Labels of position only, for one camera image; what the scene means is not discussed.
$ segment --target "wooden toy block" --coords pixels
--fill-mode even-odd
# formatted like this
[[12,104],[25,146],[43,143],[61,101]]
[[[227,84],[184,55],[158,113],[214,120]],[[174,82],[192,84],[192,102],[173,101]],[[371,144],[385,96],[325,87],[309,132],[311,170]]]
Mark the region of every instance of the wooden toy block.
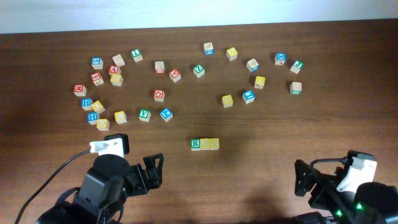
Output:
[[97,128],[100,131],[109,131],[109,121],[108,121],[108,119],[98,119]]
[[123,124],[127,122],[127,116],[124,111],[119,111],[114,114],[114,119],[118,124]]
[[301,91],[302,86],[300,82],[292,82],[292,84],[290,84],[290,94],[298,95],[301,93]]
[[213,43],[205,43],[203,44],[203,48],[205,49],[205,55],[213,55],[214,54],[214,48],[213,48]]
[[255,97],[253,91],[249,90],[243,93],[243,100],[246,104],[254,101]]
[[101,114],[102,112],[105,111],[105,108],[102,106],[102,104],[97,100],[91,105],[92,109],[97,112],[97,114]]
[[201,65],[197,65],[195,68],[193,68],[193,73],[200,78],[202,75],[205,74],[205,68]]
[[150,111],[149,111],[149,110],[141,109],[141,111],[139,112],[138,118],[139,118],[141,121],[149,122],[149,119],[150,119]]
[[218,150],[220,148],[220,140],[218,138],[210,139],[210,150]]
[[141,54],[141,51],[139,51],[139,49],[133,50],[131,52],[131,56],[132,56],[132,59],[134,59],[135,62],[139,62],[139,61],[142,60],[142,54]]
[[200,151],[200,139],[192,139],[191,140],[191,150],[192,151]]
[[155,90],[155,94],[154,94],[155,101],[163,102],[164,96],[165,96],[165,93],[163,90]]
[[112,85],[122,86],[123,84],[123,77],[118,74],[113,74],[111,78]]
[[163,120],[168,122],[173,118],[173,113],[168,108],[164,108],[164,110],[160,112],[160,116],[163,118]]
[[234,101],[232,100],[232,96],[231,95],[223,96],[223,106],[224,106],[224,108],[232,106],[233,103],[234,103]]
[[250,72],[254,72],[259,69],[259,64],[257,63],[256,59],[252,59],[248,61],[246,68],[248,68]]
[[101,74],[99,72],[92,74],[91,80],[95,85],[100,85],[104,83],[104,80],[102,79]]
[[125,65],[122,55],[118,54],[116,56],[113,56],[112,59],[113,59],[114,64],[118,67],[122,67],[123,65]]
[[122,74],[122,70],[119,67],[111,65],[108,71],[109,75],[112,76],[113,74]]
[[229,61],[232,61],[234,59],[237,59],[238,57],[238,52],[236,51],[236,49],[233,47],[231,49],[228,49],[226,51],[226,57],[228,57]]
[[200,139],[200,150],[210,150],[210,139]]
[[104,67],[104,62],[100,57],[93,57],[91,59],[91,66],[93,66],[94,69],[102,69]]
[[100,115],[96,112],[87,114],[87,120],[90,124],[97,124]]
[[92,103],[93,103],[93,100],[91,100],[91,98],[81,99],[81,107],[84,110],[92,110],[92,108],[91,108]]
[[275,55],[275,65],[283,65],[286,62],[285,53],[276,53]]
[[169,77],[173,82],[177,82],[181,79],[181,73],[175,68],[169,73]]
[[164,73],[164,62],[155,62],[156,73]]
[[73,88],[73,93],[76,96],[86,96],[87,89],[84,85],[75,85],[75,87]]
[[256,82],[254,82],[254,87],[262,89],[265,83],[266,83],[265,77],[256,77]]
[[294,72],[294,73],[296,73],[296,74],[299,74],[299,71],[303,68],[303,66],[304,66],[304,63],[303,63],[303,62],[301,62],[301,61],[299,61],[299,60],[296,60],[296,61],[293,63],[293,66],[292,66],[292,68],[290,69],[290,71],[292,71],[292,72]]

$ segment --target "white wall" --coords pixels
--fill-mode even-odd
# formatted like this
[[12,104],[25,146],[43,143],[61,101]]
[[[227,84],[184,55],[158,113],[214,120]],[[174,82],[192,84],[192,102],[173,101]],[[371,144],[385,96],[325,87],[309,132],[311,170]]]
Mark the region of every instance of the white wall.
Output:
[[398,0],[0,0],[0,33],[398,17]]

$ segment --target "wood grain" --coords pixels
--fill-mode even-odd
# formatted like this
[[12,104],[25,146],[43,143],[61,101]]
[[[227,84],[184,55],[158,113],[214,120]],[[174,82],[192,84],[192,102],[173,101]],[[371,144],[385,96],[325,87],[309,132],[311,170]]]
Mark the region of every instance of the wood grain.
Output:
[[[114,133],[129,135],[131,164],[165,156],[163,185],[127,201],[125,224],[237,223],[309,212],[308,197],[294,195],[295,160],[350,149],[374,154],[375,180],[398,185],[397,39],[397,20],[0,35],[0,222],[13,222],[60,164]],[[205,42],[214,55],[204,56]],[[238,51],[232,62],[230,47]],[[138,63],[129,53],[136,48],[144,57]],[[288,65],[303,61],[302,71],[275,66],[276,52],[287,53]],[[122,87],[106,73],[117,54],[126,62]],[[104,60],[100,86],[89,76],[93,56]],[[252,58],[260,67],[251,75]],[[155,74],[156,60],[182,79]],[[201,78],[192,72],[199,63]],[[263,90],[253,87],[256,75],[267,78]],[[301,95],[289,94],[292,81],[302,82]],[[72,93],[77,83],[106,108],[108,132],[87,123]],[[165,90],[164,103],[154,101],[155,89]],[[244,104],[244,90],[254,91],[253,103]],[[234,105],[224,109],[228,94]],[[174,114],[168,123],[159,115],[165,107]],[[151,111],[149,123],[139,121],[141,108]],[[128,122],[119,125],[113,113],[120,110]],[[220,150],[192,152],[189,140],[203,137],[219,138]],[[21,223],[34,223],[62,192],[80,186],[95,157],[65,168]],[[335,166],[319,168],[332,173]]]

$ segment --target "yellow block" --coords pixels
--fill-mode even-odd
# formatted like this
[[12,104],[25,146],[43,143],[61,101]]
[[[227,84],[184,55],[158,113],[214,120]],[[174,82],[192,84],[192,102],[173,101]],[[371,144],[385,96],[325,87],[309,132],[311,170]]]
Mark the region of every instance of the yellow block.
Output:
[[210,150],[217,150],[220,148],[220,140],[218,138],[210,139]]
[[114,119],[118,124],[127,122],[127,117],[124,111],[119,111],[114,114]]
[[238,54],[238,52],[236,51],[236,49],[234,47],[231,49],[228,49],[227,52],[228,52],[229,56],[231,56],[231,57]]
[[256,84],[257,85],[264,85],[266,82],[266,78],[264,77],[256,77]]
[[234,103],[234,101],[232,100],[232,96],[231,95],[223,96],[223,102],[224,102],[225,105],[230,105],[230,104]]
[[209,149],[210,149],[210,140],[200,139],[200,150],[209,150]]

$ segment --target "green led light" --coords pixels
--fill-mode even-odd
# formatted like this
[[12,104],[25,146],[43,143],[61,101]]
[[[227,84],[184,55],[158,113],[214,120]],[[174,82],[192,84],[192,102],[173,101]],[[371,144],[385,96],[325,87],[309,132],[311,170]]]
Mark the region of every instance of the green led light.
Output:
[[341,212],[341,210],[339,209],[339,210],[337,210],[336,215],[338,217],[342,217],[343,216],[343,212]]
[[362,205],[361,205],[360,203],[358,203],[358,204],[356,204],[356,209],[358,209],[358,210],[362,210],[362,209],[363,209],[363,207],[362,207]]

